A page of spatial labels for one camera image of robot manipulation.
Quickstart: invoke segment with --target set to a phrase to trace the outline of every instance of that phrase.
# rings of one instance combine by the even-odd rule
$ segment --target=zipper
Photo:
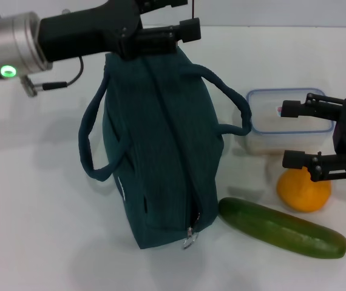
[[[185,155],[182,151],[182,147],[180,146],[180,138],[179,138],[179,135],[177,133],[177,129],[175,128],[175,126],[171,120],[168,109],[166,108],[166,104],[162,98],[161,90],[158,86],[157,79],[154,76],[152,69],[151,69],[149,63],[147,62],[147,60],[143,59],[143,63],[145,64],[146,69],[149,72],[151,79],[153,80],[154,89],[157,93],[158,103],[160,104],[161,110],[162,110],[162,112],[166,118],[166,123],[168,124],[168,127],[169,127],[169,129],[170,129],[170,131],[174,137],[174,142],[175,142],[176,148],[178,150],[178,155],[180,157],[180,164],[183,167],[183,173],[184,173],[186,185],[188,186],[188,190],[191,194],[191,200],[189,201],[189,203],[187,202],[191,206],[191,210],[187,211],[187,213],[189,212],[189,226],[187,228],[187,238],[185,239],[185,241],[183,243],[183,247],[182,247],[185,250],[188,247],[190,247],[191,245],[193,245],[195,243],[196,239],[198,238],[198,232],[196,232],[196,228],[198,226],[198,222],[200,221],[202,209],[200,207],[200,201],[196,195],[195,188],[194,188],[194,185],[193,185],[192,180],[191,180],[191,176],[190,176],[189,171],[188,171],[188,163],[185,160]]]

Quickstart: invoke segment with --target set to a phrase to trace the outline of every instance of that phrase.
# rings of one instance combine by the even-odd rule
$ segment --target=white wall
[[[39,17],[49,17],[61,14],[68,8],[70,11],[84,10],[97,7],[106,0],[0,0],[0,13],[2,16],[14,15],[21,12],[36,12]],[[178,24],[179,21],[192,17],[192,0],[189,5],[171,8],[165,7],[142,16],[146,25]]]
[[[346,0],[195,0],[202,25],[346,27]]]

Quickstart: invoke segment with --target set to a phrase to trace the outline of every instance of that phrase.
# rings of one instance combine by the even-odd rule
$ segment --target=metal cylinder
[[[38,44],[39,23],[32,12],[0,19],[0,79],[52,68]]]

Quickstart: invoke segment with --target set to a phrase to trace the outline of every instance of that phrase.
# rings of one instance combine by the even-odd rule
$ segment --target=orange
[[[277,193],[294,210],[317,211],[331,195],[331,181],[312,182],[307,168],[288,169],[278,180]]]

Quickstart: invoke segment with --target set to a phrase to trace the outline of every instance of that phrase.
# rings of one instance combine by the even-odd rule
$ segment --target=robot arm
[[[176,42],[201,38],[200,22],[144,29],[140,15],[188,0],[110,0],[100,7],[45,18],[25,13],[0,19],[0,79],[52,68],[62,59],[114,52],[123,59],[176,52]]]
[[[346,179],[346,99],[336,99],[308,94],[304,104],[299,101],[284,101],[281,117],[314,116],[336,121],[333,144],[336,155],[307,155],[305,152],[286,150],[282,165],[285,168],[306,167],[312,181]]]

